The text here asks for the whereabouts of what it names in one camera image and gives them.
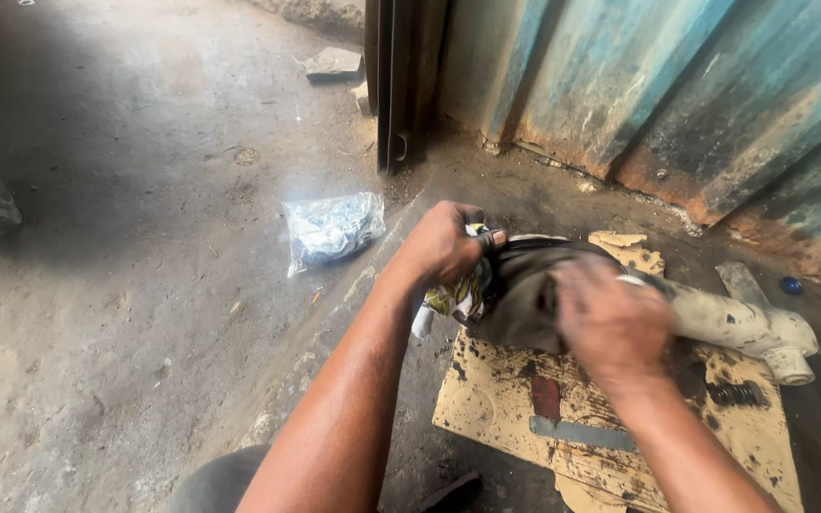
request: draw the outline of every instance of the blue corrugated metal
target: blue corrugated metal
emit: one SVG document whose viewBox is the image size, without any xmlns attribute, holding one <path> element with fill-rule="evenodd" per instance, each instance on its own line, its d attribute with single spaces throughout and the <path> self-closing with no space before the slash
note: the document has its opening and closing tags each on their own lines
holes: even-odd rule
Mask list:
<svg viewBox="0 0 821 513">
<path fill-rule="evenodd" d="M 806 246 L 821 276 L 821 207 L 751 217 L 767 185 L 821 204 L 821 161 L 801 160 L 821 148 L 821 0 L 459 0 L 440 108 L 699 223 L 786 228 L 776 249 Z"/>
</svg>

